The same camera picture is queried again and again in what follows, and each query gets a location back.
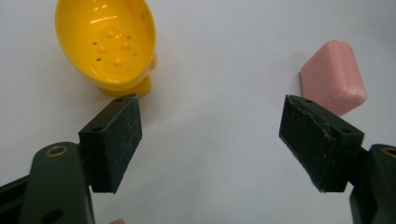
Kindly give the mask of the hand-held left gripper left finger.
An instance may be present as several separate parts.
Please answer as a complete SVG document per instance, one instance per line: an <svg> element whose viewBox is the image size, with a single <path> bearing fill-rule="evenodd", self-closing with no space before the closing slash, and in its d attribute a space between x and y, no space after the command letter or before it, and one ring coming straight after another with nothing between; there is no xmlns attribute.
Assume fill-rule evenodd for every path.
<svg viewBox="0 0 396 224"><path fill-rule="evenodd" d="M135 93L110 102L78 133L93 192L117 192L142 135Z"/></svg>

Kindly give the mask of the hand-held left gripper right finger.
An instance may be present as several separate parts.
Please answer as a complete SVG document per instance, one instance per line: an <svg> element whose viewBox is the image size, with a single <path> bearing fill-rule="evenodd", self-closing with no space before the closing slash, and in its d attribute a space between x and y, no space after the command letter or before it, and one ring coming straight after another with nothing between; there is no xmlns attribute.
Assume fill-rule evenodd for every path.
<svg viewBox="0 0 396 224"><path fill-rule="evenodd" d="M321 192L343 192L362 180L364 133L303 97L285 97L279 137Z"/></svg>

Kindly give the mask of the pink soap bar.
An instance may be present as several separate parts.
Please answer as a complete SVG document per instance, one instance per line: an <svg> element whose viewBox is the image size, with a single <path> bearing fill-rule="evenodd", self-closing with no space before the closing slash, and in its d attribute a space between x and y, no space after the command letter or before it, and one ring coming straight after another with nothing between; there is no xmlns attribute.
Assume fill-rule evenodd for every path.
<svg viewBox="0 0 396 224"><path fill-rule="evenodd" d="M354 51L345 41L326 42L301 68L302 96L343 116L367 93Z"/></svg>

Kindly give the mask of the yellow plastic soap dish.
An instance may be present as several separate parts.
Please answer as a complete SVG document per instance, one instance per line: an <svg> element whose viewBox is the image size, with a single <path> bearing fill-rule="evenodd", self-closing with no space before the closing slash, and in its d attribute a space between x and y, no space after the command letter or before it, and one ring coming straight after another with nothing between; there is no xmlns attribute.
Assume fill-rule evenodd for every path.
<svg viewBox="0 0 396 224"><path fill-rule="evenodd" d="M150 92L156 30L146 0L58 0L55 27L67 59L100 91Z"/></svg>

